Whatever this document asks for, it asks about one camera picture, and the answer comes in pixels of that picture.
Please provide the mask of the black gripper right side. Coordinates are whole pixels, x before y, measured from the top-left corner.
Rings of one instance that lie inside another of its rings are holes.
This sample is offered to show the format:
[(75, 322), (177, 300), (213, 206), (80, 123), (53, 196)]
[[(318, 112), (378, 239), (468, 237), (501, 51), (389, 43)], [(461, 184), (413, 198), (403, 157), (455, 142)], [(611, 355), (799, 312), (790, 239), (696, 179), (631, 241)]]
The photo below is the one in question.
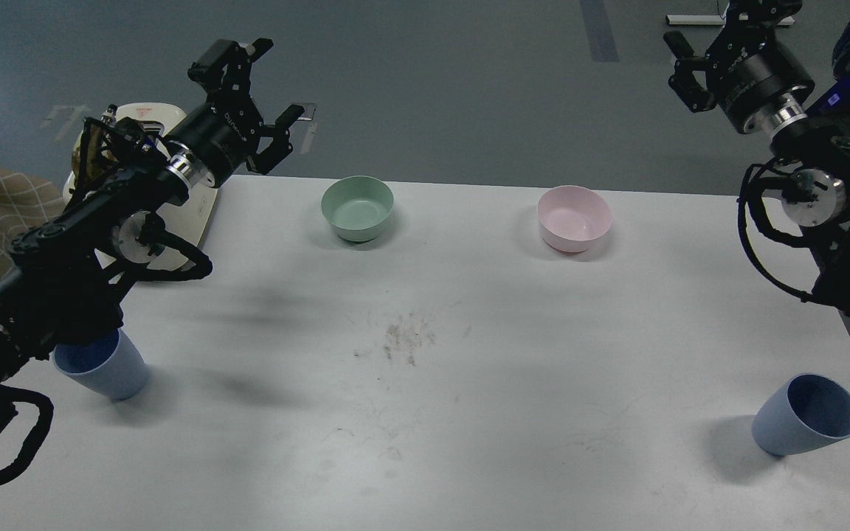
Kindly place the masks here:
[[(799, 118), (815, 83), (775, 30), (801, 7), (800, 1), (729, 1), (724, 14), (730, 20), (702, 54), (681, 31), (666, 32), (672, 91), (691, 112), (721, 108), (739, 134), (772, 133)], [(742, 11), (770, 21), (736, 20)]]

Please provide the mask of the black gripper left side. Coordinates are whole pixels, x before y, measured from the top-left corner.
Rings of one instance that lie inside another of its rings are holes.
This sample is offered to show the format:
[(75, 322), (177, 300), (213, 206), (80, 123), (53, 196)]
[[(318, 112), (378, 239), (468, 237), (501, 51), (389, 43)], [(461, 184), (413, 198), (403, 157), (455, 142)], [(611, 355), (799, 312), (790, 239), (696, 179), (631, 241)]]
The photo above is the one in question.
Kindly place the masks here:
[(272, 39), (220, 39), (189, 67), (189, 80), (207, 99), (165, 136), (165, 144), (170, 168), (191, 184), (220, 188), (241, 165), (266, 175), (292, 153), (290, 128), (304, 117), (304, 105), (288, 105), (269, 123), (249, 93), (251, 65), (273, 47)]

